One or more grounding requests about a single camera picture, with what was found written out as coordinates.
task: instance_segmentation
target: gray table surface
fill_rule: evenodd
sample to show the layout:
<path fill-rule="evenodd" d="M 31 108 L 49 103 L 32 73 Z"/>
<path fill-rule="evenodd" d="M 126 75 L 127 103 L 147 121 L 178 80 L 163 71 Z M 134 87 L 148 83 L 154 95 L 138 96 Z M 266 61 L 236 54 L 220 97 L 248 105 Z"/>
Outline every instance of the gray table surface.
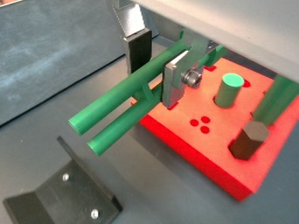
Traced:
<path fill-rule="evenodd" d="M 154 41 L 158 54 L 170 42 Z M 61 135 L 116 194 L 126 223 L 299 223 L 299 125 L 255 195 L 236 202 L 138 124 L 96 157 L 86 142 L 128 108 L 122 105 L 84 136 L 68 119 L 127 77 L 122 58 L 0 129 L 0 199 L 32 191 L 71 160 Z M 0 223 L 12 223 L 0 206 Z"/>

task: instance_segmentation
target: gray wall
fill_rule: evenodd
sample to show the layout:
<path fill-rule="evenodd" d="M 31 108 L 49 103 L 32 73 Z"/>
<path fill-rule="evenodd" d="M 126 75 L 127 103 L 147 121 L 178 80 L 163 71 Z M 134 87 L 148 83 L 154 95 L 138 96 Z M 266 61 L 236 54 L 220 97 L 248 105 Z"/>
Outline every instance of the gray wall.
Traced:
<path fill-rule="evenodd" d="M 106 1 L 24 0 L 0 33 L 0 125 L 123 54 Z"/>

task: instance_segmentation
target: red block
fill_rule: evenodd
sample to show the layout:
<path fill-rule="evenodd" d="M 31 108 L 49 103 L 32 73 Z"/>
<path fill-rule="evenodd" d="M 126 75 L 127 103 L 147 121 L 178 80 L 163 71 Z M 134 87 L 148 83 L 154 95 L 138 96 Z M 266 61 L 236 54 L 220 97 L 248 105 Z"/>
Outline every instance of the red block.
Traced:
<path fill-rule="evenodd" d="M 140 123 L 228 194 L 243 200 L 258 191 L 298 122 L 299 97 L 270 127 L 270 137 L 252 158 L 248 161 L 235 159 L 230 143 L 252 119 L 251 113 L 272 80 L 226 59 L 215 66 L 212 72 L 204 71 L 200 88 L 187 87 L 176 106 L 168 110 L 159 104 Z M 214 97 L 227 73 L 239 74 L 247 81 L 234 106 L 220 108 Z"/>

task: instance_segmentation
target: white panel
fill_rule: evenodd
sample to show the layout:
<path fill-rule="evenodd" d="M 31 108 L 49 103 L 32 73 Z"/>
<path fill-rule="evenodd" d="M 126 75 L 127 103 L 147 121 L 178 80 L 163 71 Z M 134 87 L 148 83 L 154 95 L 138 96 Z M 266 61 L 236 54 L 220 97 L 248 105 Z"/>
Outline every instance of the white panel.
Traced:
<path fill-rule="evenodd" d="M 298 0 L 135 0 L 299 82 Z"/>

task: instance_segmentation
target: hexagonal peg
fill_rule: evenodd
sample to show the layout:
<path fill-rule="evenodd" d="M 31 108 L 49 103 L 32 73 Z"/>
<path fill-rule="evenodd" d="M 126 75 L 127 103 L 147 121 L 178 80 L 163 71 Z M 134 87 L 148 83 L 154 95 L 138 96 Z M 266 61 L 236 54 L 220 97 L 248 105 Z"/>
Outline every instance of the hexagonal peg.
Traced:
<path fill-rule="evenodd" d="M 250 160 L 259 146 L 267 140 L 270 131 L 262 122 L 250 121 L 238 134 L 236 140 L 228 146 L 235 158 Z"/>

